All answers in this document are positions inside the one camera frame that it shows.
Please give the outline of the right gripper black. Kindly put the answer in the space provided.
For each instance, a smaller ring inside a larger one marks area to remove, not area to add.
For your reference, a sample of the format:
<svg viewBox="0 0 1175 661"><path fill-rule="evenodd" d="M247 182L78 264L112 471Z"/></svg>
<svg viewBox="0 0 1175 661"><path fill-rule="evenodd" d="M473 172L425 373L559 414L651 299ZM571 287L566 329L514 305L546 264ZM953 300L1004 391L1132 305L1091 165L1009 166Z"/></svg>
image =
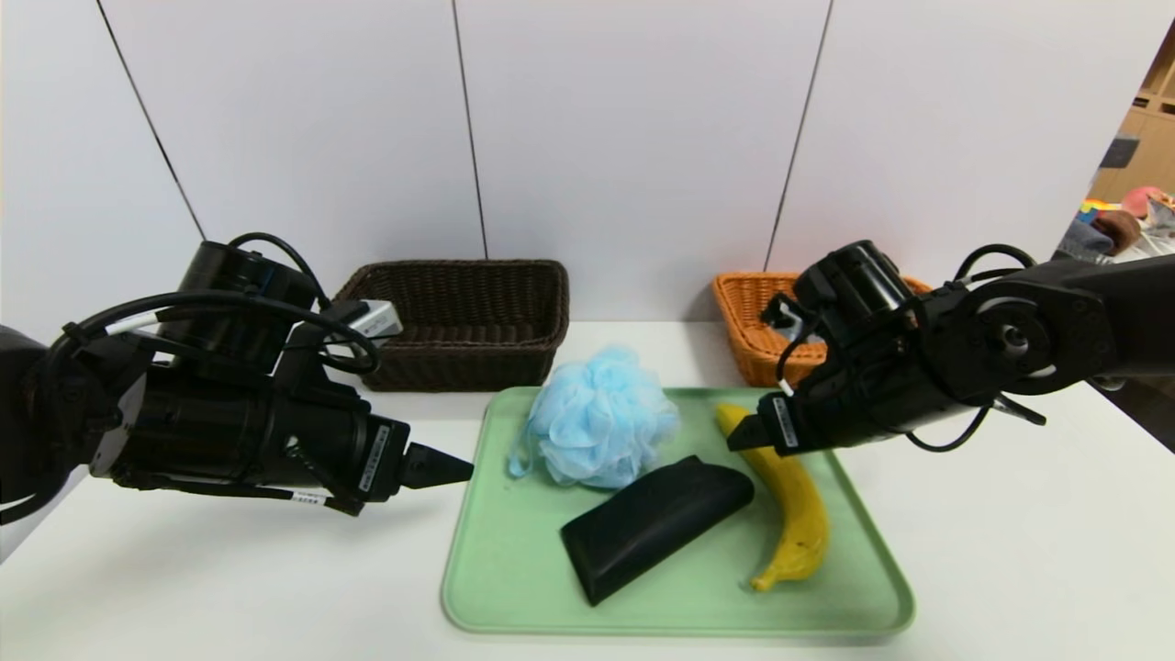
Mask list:
<svg viewBox="0 0 1175 661"><path fill-rule="evenodd" d="M731 452L767 448L780 456L850 448L914 430L931 410L931 377L911 357L865 367L830 356L794 394L765 394L758 414L727 432Z"/></svg>

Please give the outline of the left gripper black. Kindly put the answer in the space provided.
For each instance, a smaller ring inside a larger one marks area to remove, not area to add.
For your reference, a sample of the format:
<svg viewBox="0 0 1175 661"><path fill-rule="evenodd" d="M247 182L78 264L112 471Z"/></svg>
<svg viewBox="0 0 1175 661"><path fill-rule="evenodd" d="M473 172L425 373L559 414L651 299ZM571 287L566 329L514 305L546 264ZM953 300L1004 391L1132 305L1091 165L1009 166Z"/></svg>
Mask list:
<svg viewBox="0 0 1175 661"><path fill-rule="evenodd" d="M400 487L424 490L474 477L474 464L418 443L407 446L407 423L377 417L365 403L336 409L280 402L267 423L267 485L293 490L295 501L358 515Z"/></svg>

